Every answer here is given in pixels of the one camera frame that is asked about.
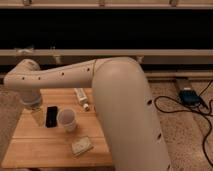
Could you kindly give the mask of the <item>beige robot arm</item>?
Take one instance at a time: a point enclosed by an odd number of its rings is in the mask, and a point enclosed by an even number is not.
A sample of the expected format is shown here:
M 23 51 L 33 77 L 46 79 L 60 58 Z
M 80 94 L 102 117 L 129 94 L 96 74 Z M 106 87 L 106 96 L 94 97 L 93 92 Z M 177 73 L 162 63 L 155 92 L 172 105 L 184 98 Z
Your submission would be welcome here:
M 95 59 L 48 70 L 24 59 L 6 74 L 4 85 L 19 92 L 27 107 L 41 102 L 43 88 L 90 88 L 116 171 L 173 171 L 148 80 L 134 59 Z

